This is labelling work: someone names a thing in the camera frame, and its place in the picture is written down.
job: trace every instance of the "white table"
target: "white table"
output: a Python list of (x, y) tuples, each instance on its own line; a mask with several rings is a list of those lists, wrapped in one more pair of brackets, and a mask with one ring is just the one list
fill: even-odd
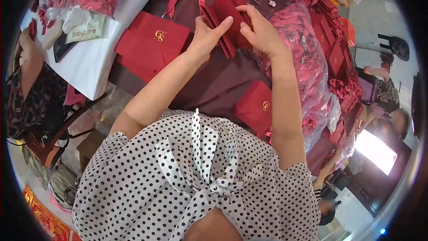
[[(90, 100), (100, 97), (106, 90), (107, 79), (116, 56), (114, 47), (125, 29), (149, 0), (119, 0), (114, 18), (110, 19), (108, 38), (80, 42), (60, 63), (55, 62), (53, 49), (43, 51), (43, 57), (52, 69), (65, 81)], [(41, 50), (42, 26), (37, 13), (27, 10), (21, 22), (21, 30), (28, 27), (32, 18), (37, 20), (36, 44)]]

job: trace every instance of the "polka dot shirt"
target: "polka dot shirt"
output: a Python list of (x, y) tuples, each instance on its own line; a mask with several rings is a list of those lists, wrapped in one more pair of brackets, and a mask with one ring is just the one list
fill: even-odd
[(82, 240), (183, 240), (213, 208), (243, 240), (314, 240), (320, 218), (305, 163), (283, 171), (267, 143), (223, 118), (167, 110), (133, 139), (108, 136), (73, 206)]

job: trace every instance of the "red box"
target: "red box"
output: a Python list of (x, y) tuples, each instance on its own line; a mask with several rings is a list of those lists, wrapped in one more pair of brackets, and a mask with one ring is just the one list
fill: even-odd
[(235, 105), (235, 115), (254, 132), (264, 135), (272, 126), (272, 91), (255, 81)]

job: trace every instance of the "phone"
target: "phone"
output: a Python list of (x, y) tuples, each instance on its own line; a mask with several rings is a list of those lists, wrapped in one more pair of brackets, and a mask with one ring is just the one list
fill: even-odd
[(67, 53), (75, 46), (78, 42), (71, 42), (66, 44), (67, 34), (62, 33), (61, 36), (53, 44), (53, 56), (55, 57), (55, 62), (61, 62), (61, 59), (67, 55)]

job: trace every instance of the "red envelope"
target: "red envelope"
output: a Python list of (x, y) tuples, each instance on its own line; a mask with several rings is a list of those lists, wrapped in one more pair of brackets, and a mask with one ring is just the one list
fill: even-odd
[(331, 32), (327, 20), (321, 13), (311, 11), (311, 21), (314, 28), (315, 36), (321, 44), (321, 48), (324, 51), (324, 55), (329, 54), (331, 47), (335, 43), (335, 38)]
[(118, 41), (117, 61), (145, 82), (150, 81), (183, 49), (190, 29), (141, 11)]
[(235, 112), (254, 132), (264, 135), (272, 126), (272, 91), (263, 81), (254, 81), (235, 105)]
[(210, 6), (200, 6), (202, 14), (207, 18), (211, 28), (216, 28), (228, 16), (233, 17), (232, 26), (220, 41), (227, 58), (234, 57), (236, 49), (251, 47), (246, 38), (240, 33), (241, 22), (247, 23), (252, 28), (251, 20), (246, 13), (240, 13), (235, 8), (244, 4), (247, 4), (245, 0), (215, 0)]
[(337, 77), (337, 74), (339, 73), (339, 69), (343, 63), (343, 60), (344, 60), (344, 55), (340, 47), (340, 41), (336, 41), (327, 59), (330, 74), (333, 77)]

